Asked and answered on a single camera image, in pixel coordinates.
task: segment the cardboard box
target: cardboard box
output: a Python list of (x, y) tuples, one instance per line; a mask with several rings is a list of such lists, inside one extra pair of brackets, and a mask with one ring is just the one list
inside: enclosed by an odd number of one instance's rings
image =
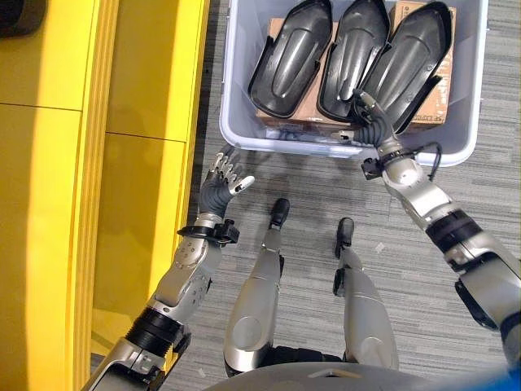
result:
[[(396, 2), (395, 7), (391, 11), (391, 26), (392, 32), (396, 30), (400, 22), (411, 12), (416, 11), (421, 6), (425, 5), (425, 2), (411, 2), (406, 0), (399, 0)], [(450, 7), (450, 13), (453, 22), (453, 42), (454, 42), (454, 30), (456, 29), (456, 8)], [(409, 131), (414, 131), (414, 128), (425, 129), (425, 125), (439, 125), (444, 124), (447, 118), (447, 111), (449, 108), (449, 93), (450, 93), (450, 82), (451, 74), (453, 70), (453, 44), (451, 45), (449, 52), (445, 56), (444, 60), (438, 67), (436, 75), (442, 77), (440, 82), (431, 94), (427, 97), (427, 100), (420, 107), (416, 116), (412, 120), (412, 126)]]
[[(272, 19), (269, 22), (268, 34), (271, 37), (277, 37), (278, 32), (282, 28), (283, 23), (283, 18)], [(338, 22), (333, 23), (333, 33), (331, 34), (331, 42), (335, 40), (337, 27)], [(297, 107), (293, 116), (287, 119), (276, 118), (259, 109), (257, 109), (256, 111), (256, 116), (258, 116), (266, 125), (283, 127), (285, 130), (291, 129), (295, 132), (309, 132), (310, 123), (312, 123), (313, 125), (320, 125), (320, 128), (325, 131), (338, 131), (339, 128), (345, 129), (346, 126), (349, 126), (349, 124), (346, 124), (345, 122), (338, 122), (335, 120), (331, 120), (326, 116), (323, 116), (317, 109), (317, 97), (318, 91), (320, 90), (320, 80), (322, 79), (322, 74), (324, 72), (324, 66), (326, 63), (328, 50), (329, 46), (320, 58), (320, 69), (318, 70), (317, 76), (314, 78), (313, 83), (309, 87), (308, 92), (306, 93), (304, 98), (300, 101), (299, 106)]]

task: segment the white fingertip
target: white fingertip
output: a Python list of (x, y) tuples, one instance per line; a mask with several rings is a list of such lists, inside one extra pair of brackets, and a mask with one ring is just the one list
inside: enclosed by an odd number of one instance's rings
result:
[(231, 180), (231, 177), (233, 176), (233, 170), (234, 170), (234, 165), (227, 165), (226, 166), (225, 178), (228, 179), (228, 182), (233, 182)]
[(248, 176), (242, 179), (239, 179), (235, 183), (231, 183), (228, 188), (230, 189), (230, 194), (235, 196), (241, 191), (245, 191), (255, 182), (255, 177)]
[(215, 161), (214, 161), (213, 164), (210, 166), (210, 172), (211, 172), (211, 173), (215, 172), (215, 170), (219, 167), (219, 165), (221, 164), (222, 157), (223, 157), (224, 155), (225, 155), (225, 154), (222, 153), (222, 152), (218, 152), (218, 153), (215, 155)]
[(219, 164), (219, 167), (217, 167), (219, 169), (219, 171), (221, 171), (223, 173), (223, 175), (225, 173), (226, 163), (228, 162), (229, 158), (230, 158), (229, 156), (224, 156), (221, 160), (221, 163)]

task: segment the robot leg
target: robot leg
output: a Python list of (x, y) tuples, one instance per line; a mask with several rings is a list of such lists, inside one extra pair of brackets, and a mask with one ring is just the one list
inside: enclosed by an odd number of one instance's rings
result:
[(259, 367), (273, 344), (284, 262), (280, 256), (280, 230), (289, 208), (288, 200), (281, 198), (275, 203), (256, 264), (230, 315), (224, 347), (229, 376)]
[(344, 218), (337, 232), (333, 293), (345, 298), (344, 337), (347, 361), (398, 369), (396, 342), (387, 311), (376, 287), (364, 273), (360, 259), (350, 249), (354, 223)]

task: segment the robot forearm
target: robot forearm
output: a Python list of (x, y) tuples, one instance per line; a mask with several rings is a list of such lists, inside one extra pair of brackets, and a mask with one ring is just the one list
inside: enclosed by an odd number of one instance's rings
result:
[[(400, 149), (391, 139), (378, 151), (383, 157)], [(474, 319), (482, 326), (501, 329), (509, 363), (519, 363), (521, 263), (428, 181), (414, 159), (397, 155), (383, 168), (387, 190), (460, 274), (456, 290)]]
[[(221, 220), (203, 213), (195, 227), (213, 230)], [(221, 249), (217, 243), (202, 237), (184, 238), (147, 307), (83, 390), (159, 388), (164, 378), (161, 371), (164, 357), (172, 346), (179, 354), (188, 346), (190, 333), (184, 324), (204, 299), (220, 261)]]

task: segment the curved black cover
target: curved black cover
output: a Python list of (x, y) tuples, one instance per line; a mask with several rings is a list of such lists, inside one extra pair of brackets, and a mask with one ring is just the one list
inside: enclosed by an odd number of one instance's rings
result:
[(260, 110), (293, 115), (320, 68), (332, 28), (329, 0), (305, 0), (291, 9), (277, 39), (268, 37), (248, 87)]
[(383, 0), (356, 0), (342, 15), (335, 42), (327, 53), (317, 109), (337, 121), (348, 121), (352, 91), (380, 56), (389, 36)]
[(450, 18), (442, 2), (428, 3), (409, 14), (362, 84), (361, 89), (387, 113), (395, 134), (407, 128), (440, 81), (435, 72), (452, 42)]

